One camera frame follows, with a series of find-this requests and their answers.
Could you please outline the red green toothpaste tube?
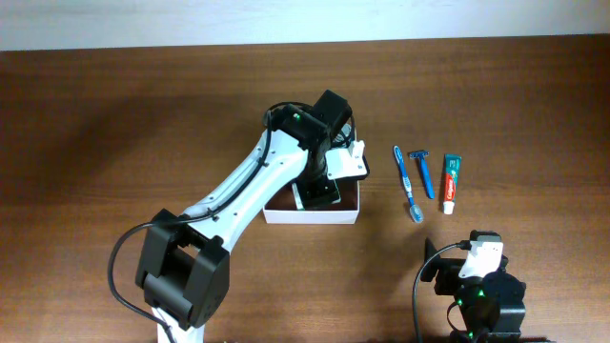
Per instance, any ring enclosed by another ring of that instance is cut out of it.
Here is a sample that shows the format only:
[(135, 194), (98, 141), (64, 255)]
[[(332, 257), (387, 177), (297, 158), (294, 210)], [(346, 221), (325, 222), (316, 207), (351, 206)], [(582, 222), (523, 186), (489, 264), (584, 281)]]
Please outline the red green toothpaste tube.
[(445, 192), (443, 199), (443, 213), (452, 214), (456, 205), (456, 193), (458, 176), (461, 165), (461, 157), (455, 154), (446, 154), (444, 159), (444, 182)]

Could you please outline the blue disposable razor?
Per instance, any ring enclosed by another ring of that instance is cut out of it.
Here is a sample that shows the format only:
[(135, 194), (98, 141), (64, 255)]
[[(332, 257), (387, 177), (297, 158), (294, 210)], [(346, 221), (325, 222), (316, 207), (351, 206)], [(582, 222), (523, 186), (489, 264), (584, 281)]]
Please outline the blue disposable razor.
[(430, 199), (434, 199), (436, 197), (432, 177), (430, 175), (428, 164), (426, 162), (426, 157), (429, 155), (429, 152), (426, 150), (412, 151), (409, 153), (409, 157), (417, 161), (417, 165), (419, 167), (420, 176), (422, 179), (423, 187), (426, 192), (426, 195)]

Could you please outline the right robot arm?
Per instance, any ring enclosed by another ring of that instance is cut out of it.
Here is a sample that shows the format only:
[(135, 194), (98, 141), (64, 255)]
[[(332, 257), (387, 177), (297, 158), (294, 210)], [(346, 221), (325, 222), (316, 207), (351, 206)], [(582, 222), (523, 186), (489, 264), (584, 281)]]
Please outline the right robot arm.
[(506, 271), (508, 258), (496, 232), (472, 231), (466, 240), (438, 249), (424, 243), (419, 282), (433, 282), (435, 294), (450, 296), (465, 328), (451, 327), (451, 342), (518, 342), (526, 310), (526, 284)]

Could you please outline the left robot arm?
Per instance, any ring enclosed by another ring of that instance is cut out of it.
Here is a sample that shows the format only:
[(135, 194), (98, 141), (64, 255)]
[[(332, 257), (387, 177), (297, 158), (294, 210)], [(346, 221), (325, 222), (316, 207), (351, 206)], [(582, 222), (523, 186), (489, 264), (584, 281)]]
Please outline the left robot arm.
[(341, 200), (339, 182), (370, 171), (352, 128), (348, 101), (326, 90), (314, 105), (270, 107), (265, 130), (246, 159), (210, 194), (179, 215), (149, 222), (135, 275), (152, 308), (160, 342), (200, 342), (230, 286), (231, 251), (252, 220), (292, 187), (301, 211)]

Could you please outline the blue white toothbrush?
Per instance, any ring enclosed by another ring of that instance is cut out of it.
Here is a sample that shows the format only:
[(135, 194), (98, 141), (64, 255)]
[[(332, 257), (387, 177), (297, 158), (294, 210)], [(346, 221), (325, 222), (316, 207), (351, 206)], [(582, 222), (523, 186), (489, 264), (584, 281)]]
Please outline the blue white toothbrush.
[(412, 184), (411, 184), (410, 178), (408, 176), (408, 173), (406, 171), (402, 152), (398, 145), (393, 146), (393, 153), (394, 153), (394, 157), (395, 157), (395, 160), (396, 160), (399, 172), (400, 172), (403, 189), (405, 190), (405, 194), (407, 196), (408, 205), (409, 205), (409, 214), (415, 223), (422, 223), (424, 216), (421, 211), (421, 208), (415, 202), (415, 198), (413, 196)]

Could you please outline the green white soap bar box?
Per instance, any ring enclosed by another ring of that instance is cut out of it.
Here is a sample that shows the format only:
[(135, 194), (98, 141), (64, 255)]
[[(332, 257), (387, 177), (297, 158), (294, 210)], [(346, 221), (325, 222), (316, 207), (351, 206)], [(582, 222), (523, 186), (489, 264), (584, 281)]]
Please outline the green white soap bar box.
[(341, 201), (339, 188), (335, 182), (325, 185), (295, 184), (295, 202), (306, 211), (326, 208)]

